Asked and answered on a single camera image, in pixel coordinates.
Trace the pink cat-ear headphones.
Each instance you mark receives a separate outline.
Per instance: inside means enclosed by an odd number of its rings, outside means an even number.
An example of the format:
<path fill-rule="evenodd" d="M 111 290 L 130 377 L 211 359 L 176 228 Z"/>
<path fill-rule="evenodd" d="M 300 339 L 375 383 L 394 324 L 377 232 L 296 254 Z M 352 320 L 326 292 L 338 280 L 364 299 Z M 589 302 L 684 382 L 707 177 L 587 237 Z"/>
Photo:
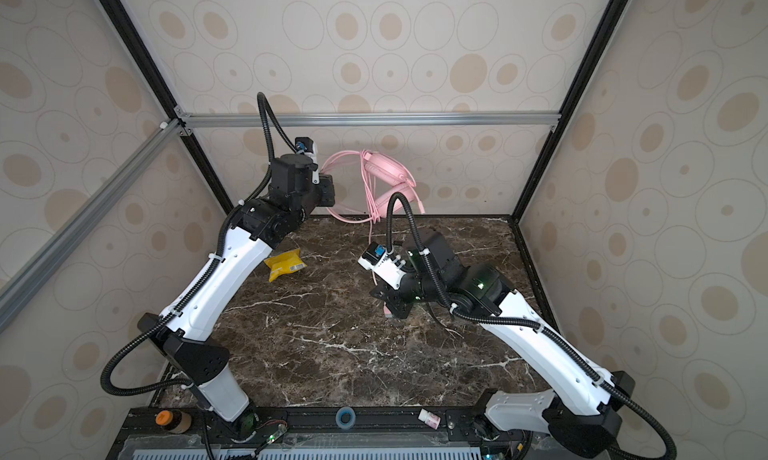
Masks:
<path fill-rule="evenodd" d="M 372 150 L 342 150 L 331 155 L 320 172 L 329 174 L 332 170 L 347 165 L 357 166 L 365 194 L 366 215 L 362 220 L 352 220 L 328 208 L 334 218 L 352 224 L 378 223 L 388 216 L 387 205 L 395 193 L 404 194 L 408 202 L 416 202 L 419 211 L 425 213 L 423 202 L 417 193 L 417 181 L 399 161 Z"/>

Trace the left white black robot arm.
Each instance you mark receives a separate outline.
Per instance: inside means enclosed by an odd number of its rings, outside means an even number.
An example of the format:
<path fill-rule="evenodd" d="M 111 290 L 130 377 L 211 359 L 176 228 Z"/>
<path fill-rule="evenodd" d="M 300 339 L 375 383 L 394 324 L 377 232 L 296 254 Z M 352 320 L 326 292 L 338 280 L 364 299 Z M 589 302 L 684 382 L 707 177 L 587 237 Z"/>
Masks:
<path fill-rule="evenodd" d="M 335 204 L 333 179 L 321 173 L 313 141 L 288 140 L 289 153 L 276 156 L 272 135 L 285 132 L 264 93 L 258 93 L 257 105 L 269 159 L 267 174 L 227 215 L 216 248 L 195 279 L 160 314 L 141 319 L 140 334 L 106 363 L 100 376 L 101 388 L 113 396 L 137 396 L 174 385 L 188 388 L 203 409 L 216 414 L 238 437 L 250 434 L 257 416 L 231 372 L 228 349 L 211 337 L 214 326 L 243 282 L 282 240 L 316 208 Z M 140 387 L 116 386 L 113 372 L 146 341 L 179 377 Z"/>

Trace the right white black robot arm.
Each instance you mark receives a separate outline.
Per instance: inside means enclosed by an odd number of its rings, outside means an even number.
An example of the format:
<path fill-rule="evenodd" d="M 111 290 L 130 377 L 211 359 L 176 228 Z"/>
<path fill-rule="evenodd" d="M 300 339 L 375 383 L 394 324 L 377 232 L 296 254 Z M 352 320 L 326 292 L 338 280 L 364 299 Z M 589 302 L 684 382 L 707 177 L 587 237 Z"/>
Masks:
<path fill-rule="evenodd" d="M 371 243 L 358 262 L 379 279 L 371 294 L 393 317 L 407 318 L 416 304 L 438 304 L 502 340 L 547 382 L 547 390 L 533 394 L 486 393 L 477 404 L 479 431 L 544 433 L 582 458 L 608 452 L 631 459 L 617 441 L 619 412 L 627 408 L 661 439 L 663 458 L 677 457 L 669 432 L 632 399 L 635 381 L 627 372 L 611 372 L 580 353 L 494 266 L 463 265 L 442 234 L 418 228 L 407 195 L 389 197 L 386 240 Z"/>

